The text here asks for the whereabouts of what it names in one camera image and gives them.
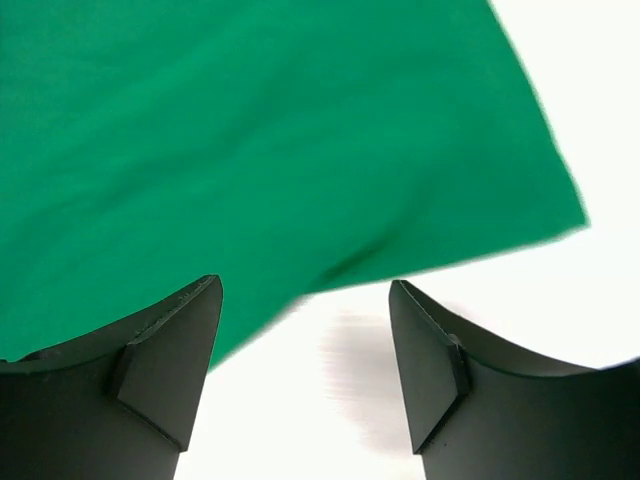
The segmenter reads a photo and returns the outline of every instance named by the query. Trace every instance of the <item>white surface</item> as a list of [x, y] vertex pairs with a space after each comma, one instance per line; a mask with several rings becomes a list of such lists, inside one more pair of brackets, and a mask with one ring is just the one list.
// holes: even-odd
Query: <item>white surface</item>
[[[521, 345], [601, 367], [640, 355], [640, 3], [494, 0], [582, 189], [591, 230], [420, 275]], [[213, 372], [177, 480], [421, 480], [388, 284], [309, 299]]]

